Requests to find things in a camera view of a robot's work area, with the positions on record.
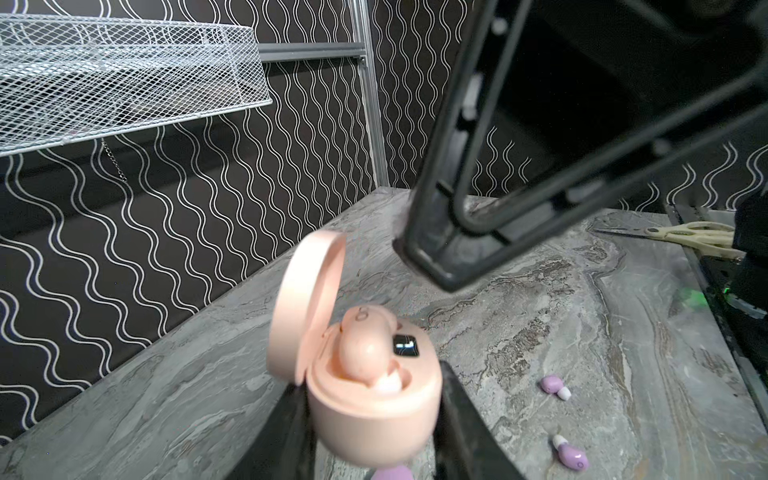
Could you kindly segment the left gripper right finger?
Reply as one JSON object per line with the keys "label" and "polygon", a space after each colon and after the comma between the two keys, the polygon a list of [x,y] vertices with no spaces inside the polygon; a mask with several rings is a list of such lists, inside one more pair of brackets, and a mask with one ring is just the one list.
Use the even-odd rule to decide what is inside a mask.
{"label": "left gripper right finger", "polygon": [[522,480],[522,473],[497,444],[490,429],[444,360],[442,392],[433,431],[435,479]]}

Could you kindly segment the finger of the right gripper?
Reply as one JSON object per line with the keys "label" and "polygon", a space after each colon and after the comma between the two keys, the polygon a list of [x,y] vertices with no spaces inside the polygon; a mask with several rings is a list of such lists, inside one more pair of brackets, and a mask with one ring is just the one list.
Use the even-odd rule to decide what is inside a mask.
{"label": "finger of the right gripper", "polygon": [[534,210],[498,198],[473,212],[469,186],[533,4],[478,1],[451,70],[441,108],[393,245],[403,261],[444,291],[457,291],[522,252]]}

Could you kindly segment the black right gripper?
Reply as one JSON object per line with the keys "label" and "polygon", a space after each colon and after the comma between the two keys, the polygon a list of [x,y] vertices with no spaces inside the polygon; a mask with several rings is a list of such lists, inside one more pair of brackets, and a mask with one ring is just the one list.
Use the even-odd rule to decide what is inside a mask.
{"label": "black right gripper", "polygon": [[494,114],[550,167],[510,260],[767,112],[763,1],[530,2]]}

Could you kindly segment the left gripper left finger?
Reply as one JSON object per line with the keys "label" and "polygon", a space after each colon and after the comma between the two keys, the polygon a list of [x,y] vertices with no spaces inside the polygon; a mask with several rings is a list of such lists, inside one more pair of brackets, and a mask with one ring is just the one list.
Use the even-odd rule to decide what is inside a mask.
{"label": "left gripper left finger", "polygon": [[226,479],[313,479],[316,447],[307,389],[288,385]]}

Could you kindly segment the purple earbud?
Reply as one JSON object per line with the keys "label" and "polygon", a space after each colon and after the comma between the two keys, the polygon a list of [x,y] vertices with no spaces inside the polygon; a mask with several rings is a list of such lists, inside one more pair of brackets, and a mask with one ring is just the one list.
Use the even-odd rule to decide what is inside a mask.
{"label": "purple earbud", "polygon": [[540,388],[549,395],[556,395],[563,401],[571,398],[572,393],[565,382],[556,375],[547,375],[539,381]]}
{"label": "purple earbud", "polygon": [[560,462],[568,469],[584,471],[590,466],[586,453],[569,443],[562,435],[552,437],[552,445],[557,451]]}

